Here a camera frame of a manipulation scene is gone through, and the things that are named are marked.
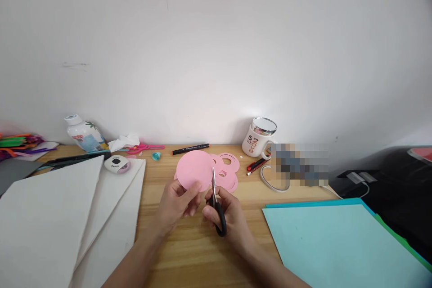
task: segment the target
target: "blue paper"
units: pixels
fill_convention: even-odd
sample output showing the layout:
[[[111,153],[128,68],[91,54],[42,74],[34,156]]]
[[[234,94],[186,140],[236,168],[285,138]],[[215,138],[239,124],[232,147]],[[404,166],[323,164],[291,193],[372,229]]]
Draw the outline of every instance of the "blue paper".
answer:
[[[360,198],[348,198],[339,200],[324,200],[320,202],[295,202],[290,204],[266,205],[266,208],[292,208],[292,207],[319,207],[319,206],[341,206],[341,205],[362,205],[367,211],[375,216],[375,213]]]
[[[263,212],[283,265],[314,288],[432,284],[432,274],[363,205]]]

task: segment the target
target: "black scissors handle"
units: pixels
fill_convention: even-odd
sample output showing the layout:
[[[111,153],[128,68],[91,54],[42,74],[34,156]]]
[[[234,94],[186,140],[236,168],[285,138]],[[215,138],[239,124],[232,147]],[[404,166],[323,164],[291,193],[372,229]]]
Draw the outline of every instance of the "black scissors handle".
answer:
[[[226,221],[225,221],[224,210],[222,209],[221,204],[219,204],[218,202],[216,202],[215,204],[215,200],[213,196],[209,200],[207,200],[207,202],[209,203],[210,206],[216,209],[217,214],[219,215],[220,225],[222,226],[222,230],[216,225],[216,232],[220,237],[224,237],[226,235]]]

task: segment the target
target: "white mug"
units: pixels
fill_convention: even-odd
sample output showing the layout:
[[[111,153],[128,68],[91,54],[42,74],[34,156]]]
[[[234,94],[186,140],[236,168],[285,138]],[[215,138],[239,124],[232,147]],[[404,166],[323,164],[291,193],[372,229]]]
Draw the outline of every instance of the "white mug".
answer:
[[[266,160],[270,159],[265,155],[264,150],[268,144],[277,143],[273,139],[277,129],[276,123],[268,118],[254,118],[242,144],[243,152],[250,157],[256,158],[261,155]]]

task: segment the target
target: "hand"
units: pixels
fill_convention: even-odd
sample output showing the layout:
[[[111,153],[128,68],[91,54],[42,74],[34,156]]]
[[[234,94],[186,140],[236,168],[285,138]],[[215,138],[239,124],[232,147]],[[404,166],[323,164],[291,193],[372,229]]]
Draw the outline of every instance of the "hand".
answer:
[[[226,221],[226,239],[236,249],[241,252],[242,249],[248,249],[254,242],[252,233],[246,223],[240,201],[231,195],[222,187],[216,187],[216,194],[220,197],[217,199],[225,213]],[[213,189],[210,189],[205,199],[208,200],[213,195]],[[210,221],[211,226],[215,224],[221,229],[221,219],[212,206],[205,206],[202,210],[204,218]]]
[[[174,230],[182,216],[193,216],[201,202],[200,188],[198,181],[189,190],[183,188],[177,179],[168,182],[153,219],[153,227],[165,236]]]

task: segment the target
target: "silver mug lid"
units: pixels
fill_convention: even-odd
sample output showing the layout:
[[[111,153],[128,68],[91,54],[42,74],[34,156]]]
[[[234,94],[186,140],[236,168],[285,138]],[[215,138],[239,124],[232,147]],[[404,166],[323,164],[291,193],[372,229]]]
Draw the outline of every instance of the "silver mug lid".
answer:
[[[270,136],[273,135],[276,130],[278,129],[276,123],[272,121],[271,119],[264,118],[264,117],[255,117],[252,120],[252,129],[255,133],[264,135],[264,136]]]

